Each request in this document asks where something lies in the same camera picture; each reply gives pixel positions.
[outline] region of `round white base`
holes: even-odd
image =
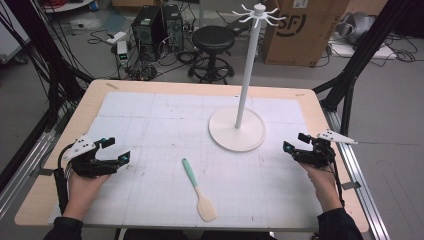
[[[259,147],[265,139],[265,124],[258,114],[244,109],[239,129],[237,107],[221,108],[209,120],[209,132],[220,146],[235,152],[247,152]]]

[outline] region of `black sleeve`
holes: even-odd
[[[355,221],[344,208],[337,208],[318,216],[320,240],[363,239]]]
[[[83,223],[79,220],[67,217],[57,217],[54,227],[44,237],[44,240],[81,240]]]

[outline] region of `white pole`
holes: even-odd
[[[265,6],[255,5],[255,16],[262,16],[265,11]],[[250,42],[249,50],[247,51],[246,67],[244,69],[243,86],[240,94],[240,103],[237,113],[236,128],[239,129],[241,121],[243,119],[244,105],[246,104],[247,90],[249,89],[250,78],[252,76],[253,62],[255,60],[256,47],[258,45],[259,33],[261,31],[261,20],[256,18],[256,21],[252,22],[252,28],[250,31]]]

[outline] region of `white stand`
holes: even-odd
[[[249,15],[248,18],[241,22],[246,22],[251,18],[255,18],[256,21],[252,23],[252,29],[250,32],[249,50],[247,52],[239,107],[238,109],[220,109],[214,113],[209,121],[209,132],[215,142],[217,142],[220,146],[235,152],[247,152],[253,150],[259,147],[265,140],[265,123],[258,114],[250,109],[245,109],[245,103],[252,75],[253,61],[255,60],[261,20],[265,19],[269,24],[271,24],[268,21],[268,17],[276,20],[282,19],[268,16],[265,12],[265,6],[262,4],[255,5],[254,11],[246,9],[244,5],[242,5],[242,7],[246,11],[250,11],[250,13],[238,14],[234,12],[237,15]]]

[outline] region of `human hand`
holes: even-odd
[[[110,175],[99,176],[95,179],[80,177],[71,171],[69,178],[69,201],[66,206],[64,217],[82,221],[96,199],[97,193]]]
[[[330,168],[316,169],[305,164],[299,164],[308,172],[308,177],[315,187],[315,194],[321,204],[322,211],[328,212],[336,208],[341,208],[342,204],[340,203],[335,186],[336,181]]]

